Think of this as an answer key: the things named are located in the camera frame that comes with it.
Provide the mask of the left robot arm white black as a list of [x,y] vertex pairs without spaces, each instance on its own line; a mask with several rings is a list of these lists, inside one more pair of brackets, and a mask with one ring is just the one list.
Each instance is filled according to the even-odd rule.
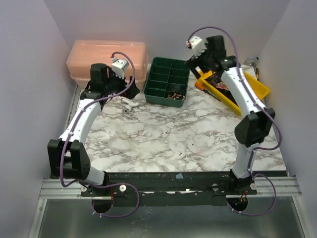
[[99,196],[109,192],[107,173],[91,166],[84,144],[93,122],[109,99],[116,96],[134,98],[139,93],[133,75],[128,83],[125,81],[124,73],[128,66],[125,59],[114,59],[111,65],[92,64],[90,82],[80,95],[74,118],[59,139],[49,141],[51,172],[60,178],[62,186],[68,186],[64,179],[69,178],[73,182],[91,184]]

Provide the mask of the dark floral rose tie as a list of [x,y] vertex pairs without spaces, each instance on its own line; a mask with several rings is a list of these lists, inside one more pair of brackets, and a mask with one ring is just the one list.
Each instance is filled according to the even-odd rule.
[[182,92],[171,91],[169,92],[167,98],[172,100],[183,101],[185,100],[185,95]]

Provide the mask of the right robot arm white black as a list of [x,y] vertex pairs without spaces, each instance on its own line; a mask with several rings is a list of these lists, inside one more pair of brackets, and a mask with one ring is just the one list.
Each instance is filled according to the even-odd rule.
[[266,108],[253,92],[236,56],[228,56],[222,35],[208,37],[206,40],[191,36],[187,47],[193,55],[186,65],[196,77],[199,67],[203,73],[212,71],[229,89],[240,109],[242,120],[234,129],[239,143],[236,161],[229,172],[228,189],[239,194],[252,182],[251,166],[255,150],[259,149],[268,136],[275,117],[274,109]]

